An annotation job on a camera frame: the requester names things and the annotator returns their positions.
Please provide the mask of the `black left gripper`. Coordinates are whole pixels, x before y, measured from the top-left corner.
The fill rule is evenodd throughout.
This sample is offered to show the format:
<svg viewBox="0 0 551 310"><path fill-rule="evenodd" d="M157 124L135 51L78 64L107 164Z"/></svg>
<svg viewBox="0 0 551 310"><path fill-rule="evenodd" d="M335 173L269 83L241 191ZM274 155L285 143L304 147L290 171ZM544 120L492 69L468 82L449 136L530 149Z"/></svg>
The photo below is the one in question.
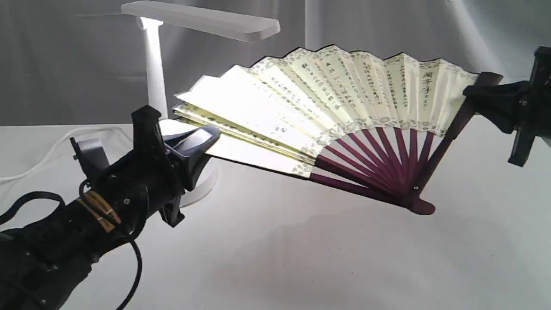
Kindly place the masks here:
<svg viewBox="0 0 551 310"><path fill-rule="evenodd" d="M132 112L132 150L95 175L91 186L112 201L133 195L148 198L140 210L119 208L117 212L124 219L134 214L150 217L159 212L165 223L175 227L184 219L181 197L195 190L212 157L206 151L218 141L221 131L213 125L204 125L163 138L160 116L159 111L148 105Z"/></svg>

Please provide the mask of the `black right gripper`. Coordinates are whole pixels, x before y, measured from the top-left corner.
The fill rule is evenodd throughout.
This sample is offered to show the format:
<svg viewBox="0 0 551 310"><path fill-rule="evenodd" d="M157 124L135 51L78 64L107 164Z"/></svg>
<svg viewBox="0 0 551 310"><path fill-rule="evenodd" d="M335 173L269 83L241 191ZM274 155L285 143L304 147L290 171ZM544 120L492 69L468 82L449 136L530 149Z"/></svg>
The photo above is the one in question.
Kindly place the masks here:
<svg viewBox="0 0 551 310"><path fill-rule="evenodd" d="M547 145L551 138L551 48L540 46L529 81L496 86L468 86L463 95L476 113L489 113L489 120L503 133L516 131L510 164L523 167L536 137Z"/></svg>

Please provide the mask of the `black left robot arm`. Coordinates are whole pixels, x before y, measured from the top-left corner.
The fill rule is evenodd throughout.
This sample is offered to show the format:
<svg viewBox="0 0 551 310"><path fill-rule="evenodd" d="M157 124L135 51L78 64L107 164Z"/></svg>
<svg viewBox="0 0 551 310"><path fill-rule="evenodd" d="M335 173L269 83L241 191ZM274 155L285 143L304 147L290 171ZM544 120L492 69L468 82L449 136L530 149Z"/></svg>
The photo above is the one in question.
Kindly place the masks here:
<svg viewBox="0 0 551 310"><path fill-rule="evenodd" d="M132 300L143 273L136 238L155 213L171 227L185 218L180 200L195 189L210 159L207 150L221 133L212 125L162 133L160 112L148 105L131 118L133 149L114 164L98 139L70 138L85 174L75 200L66 203L53 192L29 192L1 215L4 224L28 202L57 202L45 218L1 232L3 310L59 310L92 265L122 245L134 250L136 276L118 309Z"/></svg>

